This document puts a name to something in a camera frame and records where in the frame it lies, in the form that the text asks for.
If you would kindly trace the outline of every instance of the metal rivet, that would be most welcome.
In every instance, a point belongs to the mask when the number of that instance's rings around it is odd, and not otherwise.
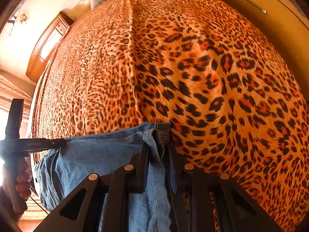
[[[134,166],[131,165],[131,164],[125,165],[125,170],[126,170],[126,171],[131,171],[133,168],[134,168]]]
[[[94,181],[98,178],[98,175],[95,174],[95,173],[92,173],[88,176],[88,179],[91,180],[91,181]]]
[[[230,178],[230,176],[227,173],[222,173],[220,174],[220,178],[223,180],[227,180],[228,178]]]
[[[194,168],[194,166],[190,163],[184,165],[184,168],[186,168],[186,170],[192,170]]]

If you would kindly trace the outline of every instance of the wall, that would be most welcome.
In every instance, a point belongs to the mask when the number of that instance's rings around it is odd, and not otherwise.
[[[33,98],[34,90],[36,86],[32,83],[26,82],[25,80],[9,73],[5,70],[0,71],[0,75],[4,76],[8,81],[21,89],[24,93],[26,93],[30,98]]]
[[[20,124],[20,138],[26,138],[27,127],[28,127],[28,123],[25,122],[25,121],[21,121],[21,124]]]
[[[0,68],[31,82],[25,75],[31,52],[45,28],[59,11],[71,10],[80,0],[27,0],[21,8],[27,23],[15,24],[11,36],[0,34]]]

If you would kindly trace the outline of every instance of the black handle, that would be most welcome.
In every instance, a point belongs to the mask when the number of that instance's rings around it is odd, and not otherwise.
[[[25,171],[24,161],[25,158],[5,160],[7,188],[16,213],[22,213],[28,209],[25,200],[21,198],[19,192],[15,189],[17,184],[16,177]]]

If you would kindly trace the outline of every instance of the hand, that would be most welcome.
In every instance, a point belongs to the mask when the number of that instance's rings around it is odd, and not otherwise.
[[[19,163],[24,164],[24,170],[28,169],[28,163],[25,161],[20,161]],[[4,193],[7,195],[7,197],[10,197],[9,190],[7,188],[7,181],[6,181],[6,169],[5,164],[3,165],[3,184],[2,188],[4,190]],[[21,198],[28,199],[31,195],[30,191],[30,182],[29,182],[29,174],[27,172],[22,172],[16,177],[16,180],[18,184],[15,186],[15,189],[17,192],[19,192]]]

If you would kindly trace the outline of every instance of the jeans pocket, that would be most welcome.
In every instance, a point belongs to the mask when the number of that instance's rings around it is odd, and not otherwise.
[[[36,169],[36,175],[40,184],[41,203],[48,211],[52,211],[60,203],[58,194],[46,170]]]

